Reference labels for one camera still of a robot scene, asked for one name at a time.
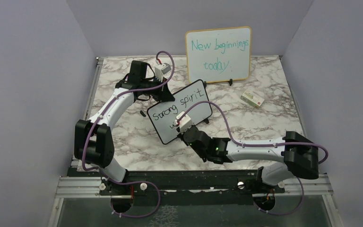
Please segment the new beginnings today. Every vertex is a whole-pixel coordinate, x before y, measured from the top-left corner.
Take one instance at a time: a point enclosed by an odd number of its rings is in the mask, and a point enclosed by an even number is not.
[[[205,51],[205,50],[219,50],[221,54],[226,53],[226,50],[228,49],[238,49],[240,51],[245,51],[247,46],[250,45],[250,42],[248,40],[244,41],[236,41],[230,43],[227,41],[226,43],[218,42],[218,39],[215,39],[215,45],[212,45],[212,43],[206,43],[201,44],[199,43],[198,39],[196,41],[191,41],[191,48],[192,50],[198,50],[198,51]],[[206,70],[216,70],[219,71],[219,74],[224,72],[229,67],[230,61],[220,61],[219,57],[216,57],[216,62],[204,62],[203,66]]]

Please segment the black whiteboard frame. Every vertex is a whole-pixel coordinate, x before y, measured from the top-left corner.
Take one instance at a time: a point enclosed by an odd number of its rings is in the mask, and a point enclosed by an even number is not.
[[[197,83],[198,81],[201,81],[201,82],[202,82],[202,84],[204,85],[205,95],[207,96],[207,100],[209,101],[208,94],[207,94],[207,88],[206,88],[206,86],[205,86],[205,84],[204,84],[204,81],[203,81],[203,80],[201,80],[201,79],[197,79],[196,81],[194,81],[194,82],[190,83],[189,85],[187,85],[187,86],[183,87],[182,89],[180,89],[180,90],[176,91],[176,92],[175,92],[175,93],[173,93],[172,95],[176,95],[177,93],[179,93],[179,92],[183,91],[184,89],[186,89],[186,88],[190,87],[191,85],[193,85],[193,84]],[[154,127],[154,129],[155,129],[155,131],[156,131],[156,133],[157,133],[157,135],[159,136],[159,139],[161,140],[162,144],[166,145],[166,144],[171,143],[173,140],[175,140],[175,139],[177,138],[177,136],[176,136],[174,139],[172,139],[171,141],[169,141],[168,143],[164,143],[164,142],[163,142],[163,140],[162,140],[161,136],[160,136],[160,135],[159,135],[159,133],[158,133],[158,130],[156,129],[156,127],[155,127],[155,125],[154,125],[154,122],[153,122],[153,121],[152,121],[152,119],[151,119],[151,116],[150,116],[150,115],[149,115],[149,113],[148,113],[149,109],[151,109],[152,107],[154,107],[154,106],[156,106],[156,105],[158,105],[158,104],[160,104],[160,103],[156,103],[156,104],[154,104],[154,105],[150,106],[150,107],[147,109],[147,115],[148,115],[148,118],[149,118],[149,120],[151,121],[151,123],[152,123],[152,125],[153,125],[153,127]],[[211,109],[211,114],[210,114],[208,117],[212,116],[212,113],[213,113],[212,108],[210,108],[210,109]]]

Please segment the whiteboard frame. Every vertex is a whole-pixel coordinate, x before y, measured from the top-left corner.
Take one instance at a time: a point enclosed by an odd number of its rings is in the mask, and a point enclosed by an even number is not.
[[[186,43],[186,57],[187,57],[187,75],[188,75],[188,80],[189,83],[191,83],[190,81],[190,69],[189,69],[189,54],[188,54],[188,50],[187,50],[187,34],[190,32],[205,32],[205,31],[215,31],[215,30],[227,30],[227,29],[236,29],[236,28],[248,28],[250,30],[250,59],[249,59],[249,66],[248,66],[248,76],[246,78],[241,78],[241,79],[232,79],[233,81],[235,80],[245,80],[248,79],[248,77],[250,77],[251,75],[251,40],[252,40],[252,29],[249,26],[241,26],[241,27],[224,27],[224,28],[214,28],[214,29],[203,29],[203,30],[193,30],[193,31],[188,31],[186,32],[186,35],[184,35],[184,40]],[[230,79],[225,79],[225,80],[216,80],[216,81],[204,81],[207,84],[209,83],[218,83],[218,82],[229,82]]]
[[[200,81],[200,80],[201,80],[201,79],[197,79],[197,80],[196,80],[196,81],[194,81],[193,83],[190,83],[189,85],[187,85],[187,86],[183,87],[182,89],[180,89],[180,90],[176,91],[176,92],[175,92],[175,93],[173,93],[172,95],[176,95],[177,93],[179,93],[179,92],[183,91],[184,89],[186,89],[186,88],[190,87],[191,85],[193,85],[193,84],[197,83],[197,82],[198,82],[198,81]],[[205,83],[204,83],[204,81],[203,81],[203,80],[201,80],[201,82],[202,82],[202,84],[204,85],[205,95],[207,96],[207,100],[209,101],[209,97],[208,97],[208,93],[207,93],[207,88],[205,87]],[[148,118],[149,118],[149,120],[151,121],[151,123],[152,123],[152,125],[153,125],[153,127],[154,127],[154,129],[155,129],[155,131],[156,131],[156,133],[157,133],[157,135],[158,135],[158,137],[159,137],[159,139],[161,140],[162,144],[166,145],[166,144],[171,143],[173,140],[177,139],[177,136],[176,136],[174,139],[170,140],[169,142],[164,143],[164,141],[162,140],[161,136],[159,135],[158,130],[156,129],[155,124],[154,124],[154,122],[152,121],[151,116],[150,116],[150,115],[149,115],[149,113],[148,113],[149,109],[151,109],[152,107],[154,107],[154,106],[156,106],[156,105],[158,105],[158,104],[160,104],[160,103],[156,103],[156,104],[154,104],[154,105],[150,106],[150,107],[147,109],[147,115],[148,115]],[[211,105],[210,105],[210,104],[208,104],[208,105],[209,105],[209,107],[210,107],[210,109],[211,109],[211,114],[208,116],[208,117],[210,117],[210,116],[212,116],[213,111],[212,111]]]

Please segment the screw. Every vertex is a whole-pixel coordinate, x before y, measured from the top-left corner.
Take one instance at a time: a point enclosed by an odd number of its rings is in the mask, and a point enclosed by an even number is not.
[[[283,181],[279,182],[277,185],[279,188],[285,188],[285,183]]]
[[[103,191],[103,190],[105,190],[105,189],[106,189],[106,185],[105,185],[104,183],[101,183],[101,184],[99,185],[99,190]]]
[[[140,184],[140,189],[145,191],[145,189],[147,189],[148,185],[146,183],[141,183]]]
[[[237,183],[237,187],[238,187],[239,189],[243,189],[243,188],[244,188],[244,183],[243,183],[243,182],[241,182],[241,181],[239,181],[239,182]]]

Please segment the small box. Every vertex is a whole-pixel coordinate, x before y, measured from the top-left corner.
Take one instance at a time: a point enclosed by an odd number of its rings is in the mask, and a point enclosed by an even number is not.
[[[172,68],[168,63],[162,63],[160,65],[157,65],[155,66],[155,77],[162,82],[164,79],[164,75],[171,70]]]
[[[184,114],[184,111],[181,111],[179,115],[176,116],[176,120],[174,120],[174,124],[177,125],[177,120]],[[189,129],[193,125],[193,121],[191,118],[186,114],[180,121],[179,121],[179,129],[180,133],[183,134],[187,129]]]
[[[255,94],[254,92],[252,92],[250,90],[245,90],[245,92],[242,94],[242,96],[240,96],[240,99],[257,109],[265,101],[259,95]]]

